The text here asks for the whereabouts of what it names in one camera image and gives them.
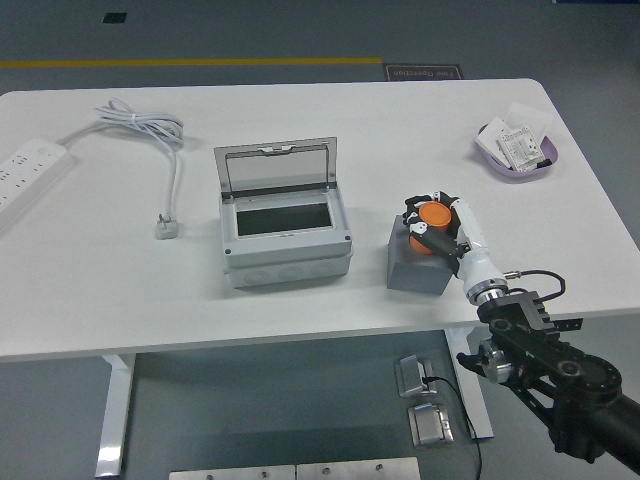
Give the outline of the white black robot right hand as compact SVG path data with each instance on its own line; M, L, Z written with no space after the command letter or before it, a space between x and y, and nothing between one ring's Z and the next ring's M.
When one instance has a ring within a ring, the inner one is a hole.
M405 200L403 225L410 246L445 260L476 306L507 294L504 274L490 259L488 243L468 202L442 191Z

